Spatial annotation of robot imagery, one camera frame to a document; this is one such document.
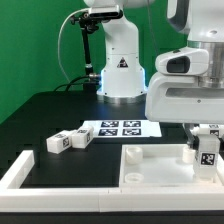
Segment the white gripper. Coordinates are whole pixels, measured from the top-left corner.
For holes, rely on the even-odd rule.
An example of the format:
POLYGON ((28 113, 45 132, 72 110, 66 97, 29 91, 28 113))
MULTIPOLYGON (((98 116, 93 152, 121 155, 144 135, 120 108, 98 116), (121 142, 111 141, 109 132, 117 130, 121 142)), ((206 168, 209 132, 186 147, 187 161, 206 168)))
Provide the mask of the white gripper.
POLYGON ((145 116, 150 121, 184 123, 187 145, 198 149, 192 124, 224 124, 224 89, 200 88, 196 76, 157 72, 149 82, 145 116))

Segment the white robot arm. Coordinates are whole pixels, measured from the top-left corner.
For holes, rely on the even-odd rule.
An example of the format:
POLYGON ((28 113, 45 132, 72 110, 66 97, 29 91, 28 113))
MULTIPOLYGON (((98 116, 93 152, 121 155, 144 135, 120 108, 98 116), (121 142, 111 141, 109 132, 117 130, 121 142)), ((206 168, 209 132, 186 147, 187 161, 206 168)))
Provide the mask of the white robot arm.
POLYGON ((224 124, 224 0, 168 0, 167 19, 188 35, 187 46, 159 55, 145 84, 139 34, 123 10, 154 0, 84 0, 87 18, 105 30, 106 66, 98 95, 106 100, 146 97, 150 121, 181 123, 192 148, 218 146, 212 134, 193 134, 192 124, 224 124))

